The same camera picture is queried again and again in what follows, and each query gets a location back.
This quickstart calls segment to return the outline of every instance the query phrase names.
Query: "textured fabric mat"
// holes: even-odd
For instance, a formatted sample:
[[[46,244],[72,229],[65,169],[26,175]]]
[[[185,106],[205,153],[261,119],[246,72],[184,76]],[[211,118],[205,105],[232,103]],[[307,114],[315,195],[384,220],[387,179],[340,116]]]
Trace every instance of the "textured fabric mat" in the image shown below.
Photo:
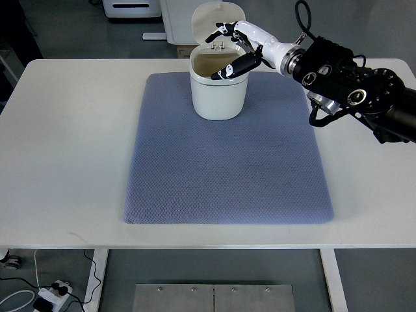
[[[224,121],[196,114],[189,73],[151,75],[140,110],[124,221],[331,220],[332,205],[308,118],[302,87],[277,73],[250,73],[241,113]]]

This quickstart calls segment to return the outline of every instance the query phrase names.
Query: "robotic arm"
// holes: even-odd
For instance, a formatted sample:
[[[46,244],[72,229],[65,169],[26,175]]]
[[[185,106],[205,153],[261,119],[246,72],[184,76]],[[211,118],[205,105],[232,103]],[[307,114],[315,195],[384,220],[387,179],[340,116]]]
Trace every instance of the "robotic arm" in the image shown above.
[[[324,127],[349,114],[372,130],[380,143],[416,142],[416,91],[406,88],[392,70],[367,68],[363,55],[355,57],[350,49],[310,32],[313,43],[305,51],[300,46],[305,33],[287,44],[247,21],[216,26],[207,43],[218,36],[232,36],[250,52],[213,73],[211,79],[232,79],[263,62],[309,90],[312,126]],[[357,57],[363,58],[362,66],[354,61]],[[317,119],[319,110],[327,116]]]

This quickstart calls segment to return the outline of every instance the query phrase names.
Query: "floor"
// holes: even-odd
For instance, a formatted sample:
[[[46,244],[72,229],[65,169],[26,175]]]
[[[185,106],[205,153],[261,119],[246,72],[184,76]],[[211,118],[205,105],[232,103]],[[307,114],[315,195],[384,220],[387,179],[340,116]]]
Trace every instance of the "floor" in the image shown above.
[[[143,41],[142,33],[163,32],[162,19],[113,23],[103,7],[87,0],[20,0],[47,59],[176,58],[176,47],[164,41]],[[300,34],[294,18],[295,0],[233,0],[246,19],[283,42]],[[355,54],[370,58],[405,60],[416,73],[413,28],[416,2],[412,0],[309,1],[311,30]],[[24,68],[0,38],[0,53],[20,77]],[[26,259],[21,270],[6,274],[34,281],[32,252],[16,251]],[[319,252],[241,250],[114,250],[110,251],[100,311],[132,311],[136,283],[290,283],[297,311],[330,311]],[[42,280],[72,280],[83,293],[89,264],[80,251],[38,254]],[[350,311],[416,311],[416,250],[337,250],[339,270]],[[0,301],[14,289],[1,282]],[[2,309],[13,309],[25,298],[15,298]],[[33,311],[26,307],[21,311]],[[80,311],[72,305],[68,311]]]

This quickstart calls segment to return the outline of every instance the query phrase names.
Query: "open lid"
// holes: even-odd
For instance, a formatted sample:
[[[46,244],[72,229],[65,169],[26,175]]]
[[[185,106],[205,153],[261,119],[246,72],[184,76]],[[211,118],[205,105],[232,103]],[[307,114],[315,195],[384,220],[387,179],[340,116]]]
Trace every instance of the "open lid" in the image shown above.
[[[241,7],[230,2],[208,2],[199,6],[192,16],[192,33],[199,44],[218,28],[215,23],[234,23],[245,20]],[[231,37],[221,36],[224,43],[231,43]]]

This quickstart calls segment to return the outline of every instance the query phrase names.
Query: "metal plate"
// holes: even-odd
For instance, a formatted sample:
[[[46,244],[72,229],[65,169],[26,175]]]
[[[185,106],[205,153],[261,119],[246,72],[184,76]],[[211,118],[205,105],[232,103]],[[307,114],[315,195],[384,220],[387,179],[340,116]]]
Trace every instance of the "metal plate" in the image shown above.
[[[213,312],[213,285],[137,284],[133,312]]]
[[[294,312],[291,285],[138,284],[133,312]]]
[[[215,312],[294,312],[291,285],[215,285]]]

